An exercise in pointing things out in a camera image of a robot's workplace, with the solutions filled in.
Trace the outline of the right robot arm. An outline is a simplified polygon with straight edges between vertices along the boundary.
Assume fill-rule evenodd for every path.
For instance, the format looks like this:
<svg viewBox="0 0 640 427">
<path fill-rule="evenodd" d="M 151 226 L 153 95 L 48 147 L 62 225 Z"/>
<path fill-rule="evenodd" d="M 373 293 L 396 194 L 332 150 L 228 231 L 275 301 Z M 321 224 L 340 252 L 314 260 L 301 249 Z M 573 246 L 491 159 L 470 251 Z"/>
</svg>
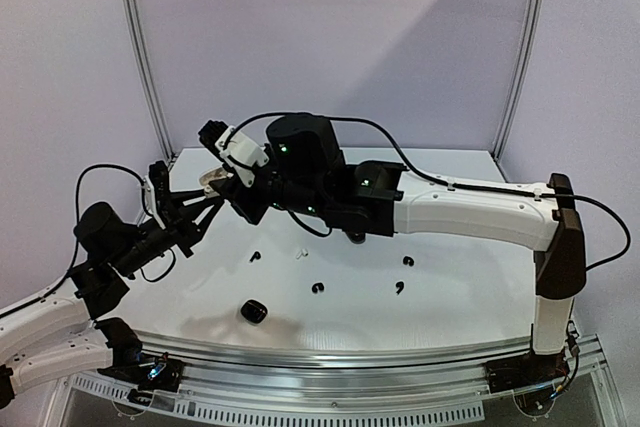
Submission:
<svg viewBox="0 0 640 427">
<path fill-rule="evenodd" d="M 406 157 L 354 165 L 345 160 L 332 118 L 271 113 L 268 122 L 265 145 L 241 126 L 226 128 L 215 144 L 238 178 L 232 205 L 249 222 L 274 207 L 354 234 L 450 234 L 528 248 L 535 314 L 531 350 L 518 359 L 517 374 L 537 383 L 554 369 L 574 298 L 586 283 L 585 235 L 566 176 L 500 184 L 423 173 Z"/>
</svg>

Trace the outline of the white earbud charging case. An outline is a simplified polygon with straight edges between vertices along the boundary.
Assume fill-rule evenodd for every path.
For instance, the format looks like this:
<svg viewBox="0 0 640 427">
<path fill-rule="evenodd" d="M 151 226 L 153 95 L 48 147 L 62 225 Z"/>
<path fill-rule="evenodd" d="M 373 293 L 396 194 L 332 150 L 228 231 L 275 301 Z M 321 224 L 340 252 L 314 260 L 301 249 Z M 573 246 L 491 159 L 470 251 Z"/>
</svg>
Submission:
<svg viewBox="0 0 640 427">
<path fill-rule="evenodd" d="M 199 184 L 205 192 L 214 192 L 214 186 L 233 177 L 224 167 L 209 170 L 199 177 Z"/>
</svg>

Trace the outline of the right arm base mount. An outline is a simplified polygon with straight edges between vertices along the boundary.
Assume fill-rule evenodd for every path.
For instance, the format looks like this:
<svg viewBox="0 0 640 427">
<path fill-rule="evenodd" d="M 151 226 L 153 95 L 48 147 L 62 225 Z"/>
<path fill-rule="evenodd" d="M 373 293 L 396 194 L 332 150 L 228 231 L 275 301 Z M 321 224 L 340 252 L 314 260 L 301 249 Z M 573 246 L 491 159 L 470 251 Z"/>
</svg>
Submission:
<svg viewBox="0 0 640 427">
<path fill-rule="evenodd" d="M 545 384 L 569 373 L 562 353 L 538 355 L 533 351 L 488 361 L 484 364 L 485 379 L 491 393 Z"/>
</svg>

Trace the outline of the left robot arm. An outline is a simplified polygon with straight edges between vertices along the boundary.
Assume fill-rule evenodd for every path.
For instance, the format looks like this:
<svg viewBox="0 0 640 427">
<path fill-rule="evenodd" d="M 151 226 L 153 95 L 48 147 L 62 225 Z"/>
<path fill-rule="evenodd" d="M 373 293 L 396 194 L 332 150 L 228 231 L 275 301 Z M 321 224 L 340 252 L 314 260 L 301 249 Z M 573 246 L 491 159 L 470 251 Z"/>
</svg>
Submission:
<svg viewBox="0 0 640 427">
<path fill-rule="evenodd" d="M 74 229 L 86 260 L 1 313 L 1 405 L 89 370 L 140 391 L 177 391 L 183 362 L 144 353 L 133 329 L 111 313 L 129 291 L 125 281 L 142 267 L 172 248 L 192 256 L 223 204 L 198 190 L 171 193 L 158 216 L 140 225 L 122 221 L 106 202 L 91 205 Z"/>
</svg>

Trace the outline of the white earbud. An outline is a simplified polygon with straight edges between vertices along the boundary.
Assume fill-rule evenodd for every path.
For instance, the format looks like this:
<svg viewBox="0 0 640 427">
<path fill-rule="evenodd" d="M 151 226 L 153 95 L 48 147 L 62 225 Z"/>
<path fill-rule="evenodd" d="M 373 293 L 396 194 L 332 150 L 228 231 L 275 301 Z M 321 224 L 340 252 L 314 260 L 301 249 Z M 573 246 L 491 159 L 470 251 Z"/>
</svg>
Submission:
<svg viewBox="0 0 640 427">
<path fill-rule="evenodd" d="M 305 249 L 305 248 L 302 248 L 302 249 L 300 249 L 300 250 L 296 253 L 295 258 L 296 258 L 297 260 L 299 260 L 299 259 L 305 258 L 305 257 L 307 257 L 307 256 L 308 256 L 308 250 L 307 250 L 307 249 Z"/>
</svg>

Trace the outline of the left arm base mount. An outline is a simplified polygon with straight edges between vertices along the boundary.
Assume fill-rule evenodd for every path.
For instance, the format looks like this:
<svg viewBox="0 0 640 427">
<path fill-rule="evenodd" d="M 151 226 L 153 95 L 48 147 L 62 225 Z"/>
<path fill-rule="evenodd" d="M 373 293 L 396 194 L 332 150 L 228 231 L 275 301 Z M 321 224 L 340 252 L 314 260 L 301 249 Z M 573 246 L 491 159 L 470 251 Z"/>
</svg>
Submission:
<svg viewBox="0 0 640 427">
<path fill-rule="evenodd" d="M 112 365 L 100 368 L 97 372 L 106 377 L 135 384 L 141 391 L 161 390 L 176 393 L 184 368 L 185 363 L 171 357 L 168 352 L 151 355 L 131 348 L 116 351 Z"/>
</svg>

